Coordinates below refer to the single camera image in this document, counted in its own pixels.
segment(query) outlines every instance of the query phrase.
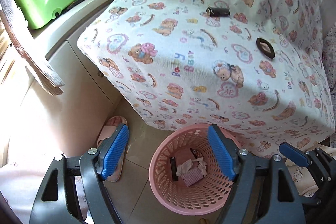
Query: beige floor tile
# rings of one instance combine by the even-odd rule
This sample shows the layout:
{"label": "beige floor tile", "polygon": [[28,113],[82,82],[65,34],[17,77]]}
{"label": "beige floor tile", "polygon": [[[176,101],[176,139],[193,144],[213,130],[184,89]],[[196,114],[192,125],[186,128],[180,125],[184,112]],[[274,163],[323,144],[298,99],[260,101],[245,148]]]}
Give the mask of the beige floor tile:
{"label": "beige floor tile", "polygon": [[126,159],[149,169],[154,152],[170,131],[147,125],[125,99],[119,103],[113,115],[123,116],[128,122],[130,136]]}
{"label": "beige floor tile", "polygon": [[198,224],[200,218],[215,223],[220,210],[204,216],[184,216],[165,208],[154,196],[149,181],[132,212],[128,224]]}
{"label": "beige floor tile", "polygon": [[117,182],[104,182],[123,223],[130,217],[147,180],[147,169],[124,160],[120,179]]}

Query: trash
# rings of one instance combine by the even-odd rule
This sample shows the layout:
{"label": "trash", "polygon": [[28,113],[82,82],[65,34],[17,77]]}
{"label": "trash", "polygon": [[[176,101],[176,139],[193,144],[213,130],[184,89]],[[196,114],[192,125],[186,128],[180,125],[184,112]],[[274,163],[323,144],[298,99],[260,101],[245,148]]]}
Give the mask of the trash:
{"label": "trash", "polygon": [[199,165],[197,167],[201,171],[202,175],[205,177],[207,175],[207,163],[203,160],[203,157],[193,161],[199,162]]}
{"label": "trash", "polygon": [[181,178],[183,179],[184,184],[189,187],[193,185],[194,183],[201,180],[203,177],[201,170],[198,168],[191,169],[187,173],[181,175]]}
{"label": "trash", "polygon": [[203,160],[203,157],[194,159],[194,160],[190,159],[190,160],[187,160],[185,163],[180,164],[177,167],[176,175],[180,177],[181,175],[186,174],[193,167],[193,163],[196,161],[199,162],[199,165],[197,166],[198,169],[201,171],[201,174],[205,177],[207,175],[207,171],[206,171],[207,163]]}
{"label": "trash", "polygon": [[199,152],[197,149],[190,149],[191,153],[193,153],[195,159],[202,158],[203,155],[201,152]]}
{"label": "trash", "polygon": [[185,163],[178,165],[176,175],[179,177],[185,173],[187,173],[191,167],[193,166],[193,161],[187,160]]}
{"label": "trash", "polygon": [[175,157],[169,158],[170,160],[170,167],[171,167],[171,174],[173,177],[173,181],[178,181],[179,177],[176,175],[176,160]]}

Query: pink trash basket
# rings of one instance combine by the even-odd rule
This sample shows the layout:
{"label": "pink trash basket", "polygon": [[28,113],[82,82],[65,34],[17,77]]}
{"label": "pink trash basket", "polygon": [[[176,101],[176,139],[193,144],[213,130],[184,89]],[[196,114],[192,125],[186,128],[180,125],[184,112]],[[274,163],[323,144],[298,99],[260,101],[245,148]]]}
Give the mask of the pink trash basket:
{"label": "pink trash basket", "polygon": [[[182,215],[205,215],[222,208],[232,187],[232,182],[223,175],[208,142],[209,124],[195,124],[175,131],[157,148],[149,167],[149,180],[157,200],[169,210]],[[225,129],[226,138],[239,142]],[[181,178],[172,181],[170,157],[178,162],[179,152],[190,148],[202,153],[207,165],[207,175],[195,184],[186,187]]]}

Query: white cabinet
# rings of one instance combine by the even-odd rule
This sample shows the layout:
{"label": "white cabinet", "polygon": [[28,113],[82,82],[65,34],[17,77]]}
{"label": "white cabinet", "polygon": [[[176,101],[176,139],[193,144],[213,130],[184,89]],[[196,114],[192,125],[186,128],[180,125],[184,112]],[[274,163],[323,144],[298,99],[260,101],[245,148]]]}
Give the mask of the white cabinet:
{"label": "white cabinet", "polygon": [[93,64],[92,61],[88,59],[77,47],[77,40],[79,36],[105,9],[106,7],[103,7],[99,12],[97,12],[90,19],[84,22],[66,40],[69,42],[71,48],[73,49],[83,66],[86,68],[86,70],[89,72],[91,77],[105,93],[105,95],[110,99],[110,101],[114,104],[114,108],[116,108],[119,101],[122,99],[121,93],[110,83],[110,81],[106,77],[99,76],[98,67]]}
{"label": "white cabinet", "polygon": [[11,128],[8,161],[31,157],[34,153],[61,150],[67,156],[81,155],[91,148],[113,109],[65,42],[49,60],[66,83],[64,93],[51,96],[34,81]]}

